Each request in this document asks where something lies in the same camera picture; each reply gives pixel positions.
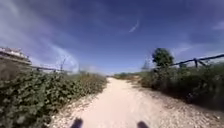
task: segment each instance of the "green shrub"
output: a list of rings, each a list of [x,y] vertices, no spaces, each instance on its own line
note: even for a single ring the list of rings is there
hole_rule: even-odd
[[[72,99],[101,92],[106,79],[89,73],[23,72],[0,83],[0,127],[43,128]]]
[[[142,78],[141,84],[187,102],[214,103],[217,107],[224,103],[224,64],[154,69]]]

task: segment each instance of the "ground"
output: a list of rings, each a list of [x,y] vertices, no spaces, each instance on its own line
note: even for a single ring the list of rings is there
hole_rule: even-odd
[[[82,128],[224,128],[219,116],[126,81],[108,81],[103,93],[66,106],[50,127],[70,128],[80,118]]]

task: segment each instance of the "dirt path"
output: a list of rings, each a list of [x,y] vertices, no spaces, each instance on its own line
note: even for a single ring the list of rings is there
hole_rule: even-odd
[[[70,115],[72,120],[83,120],[82,128],[137,128],[140,121],[150,128],[224,128],[216,117],[184,103],[172,107],[170,102],[176,100],[159,100],[125,81],[108,80],[107,88],[88,107]]]

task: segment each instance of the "sky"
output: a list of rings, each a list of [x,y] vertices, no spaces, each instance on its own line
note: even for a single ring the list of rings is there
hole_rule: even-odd
[[[156,48],[175,62],[224,52],[223,0],[1,0],[0,46],[33,65],[139,71]]]

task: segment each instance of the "building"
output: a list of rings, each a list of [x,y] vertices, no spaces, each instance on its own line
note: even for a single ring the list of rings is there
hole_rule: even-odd
[[[31,65],[29,56],[24,55],[21,50],[0,47],[0,59],[17,62],[24,65]]]

